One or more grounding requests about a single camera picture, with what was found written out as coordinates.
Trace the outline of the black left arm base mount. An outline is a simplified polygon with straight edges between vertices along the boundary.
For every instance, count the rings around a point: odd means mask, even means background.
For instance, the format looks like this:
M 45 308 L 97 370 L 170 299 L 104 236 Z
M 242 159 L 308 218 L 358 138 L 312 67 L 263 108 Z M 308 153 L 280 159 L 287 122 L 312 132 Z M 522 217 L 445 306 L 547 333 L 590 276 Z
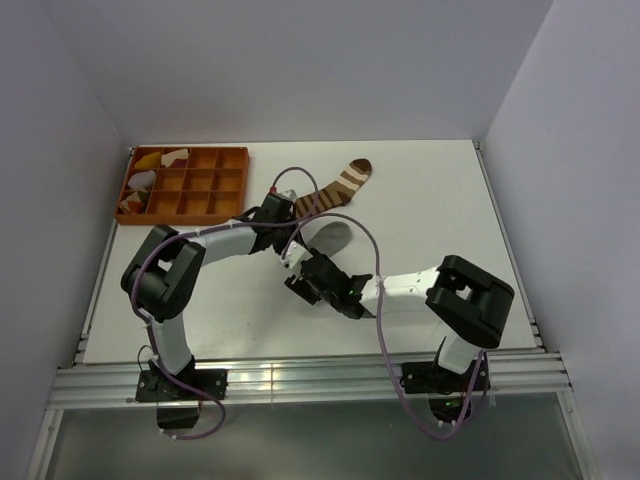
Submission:
M 221 412 L 220 428 L 226 418 L 226 410 L 221 404 L 225 398 L 228 371 L 226 369 L 199 369 L 192 359 L 187 366 L 170 380 L 160 368 L 149 361 L 138 378 L 135 394 L 137 403 L 154 403 L 156 423 L 164 433 L 180 434 L 192 429 L 200 418 L 205 401 L 215 401 Z

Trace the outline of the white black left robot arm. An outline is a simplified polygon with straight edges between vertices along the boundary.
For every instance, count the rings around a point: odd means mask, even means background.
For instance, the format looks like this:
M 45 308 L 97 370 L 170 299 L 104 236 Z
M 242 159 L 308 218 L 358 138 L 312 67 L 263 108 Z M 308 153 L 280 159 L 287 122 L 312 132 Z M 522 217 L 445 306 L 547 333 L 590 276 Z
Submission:
M 195 386 L 183 312 L 200 270 L 267 249 L 280 253 L 296 225 L 294 202 L 271 192 L 260 206 L 219 225 L 185 232 L 152 227 L 123 273 L 121 288 L 146 325 L 154 363 L 162 371 L 158 385 L 170 398 L 183 399 Z

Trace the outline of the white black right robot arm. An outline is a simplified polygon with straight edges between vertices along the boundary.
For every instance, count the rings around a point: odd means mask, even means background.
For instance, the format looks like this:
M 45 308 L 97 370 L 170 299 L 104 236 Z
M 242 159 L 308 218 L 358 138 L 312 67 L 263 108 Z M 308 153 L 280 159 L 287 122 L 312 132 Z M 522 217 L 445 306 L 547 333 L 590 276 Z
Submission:
M 325 254 L 298 244 L 281 263 L 292 272 L 285 285 L 311 305 L 322 300 L 349 319 L 386 313 L 431 311 L 448 333 L 433 365 L 435 383 L 452 390 L 462 383 L 482 350 L 500 345 L 514 289 L 457 255 L 436 267 L 386 278 L 348 275 Z

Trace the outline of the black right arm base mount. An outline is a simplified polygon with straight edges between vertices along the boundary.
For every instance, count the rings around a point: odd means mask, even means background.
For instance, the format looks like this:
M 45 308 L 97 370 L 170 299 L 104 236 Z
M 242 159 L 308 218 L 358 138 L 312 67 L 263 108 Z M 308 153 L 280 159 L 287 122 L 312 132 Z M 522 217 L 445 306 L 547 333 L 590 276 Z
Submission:
M 429 407 L 434 417 L 444 423 L 457 421 L 466 397 L 474 363 L 458 375 L 445 370 L 436 362 L 405 362 L 401 364 L 399 383 L 405 394 L 429 395 Z

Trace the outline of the grey sock with black stripes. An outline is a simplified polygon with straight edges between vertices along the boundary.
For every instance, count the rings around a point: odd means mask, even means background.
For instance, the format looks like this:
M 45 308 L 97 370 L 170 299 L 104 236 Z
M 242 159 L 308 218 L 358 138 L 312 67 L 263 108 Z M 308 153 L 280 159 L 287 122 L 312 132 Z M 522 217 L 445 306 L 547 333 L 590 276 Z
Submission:
M 327 257 L 333 257 L 346 248 L 353 238 L 350 227 L 344 222 L 331 222 L 320 228 L 307 241 L 310 250 L 316 250 Z

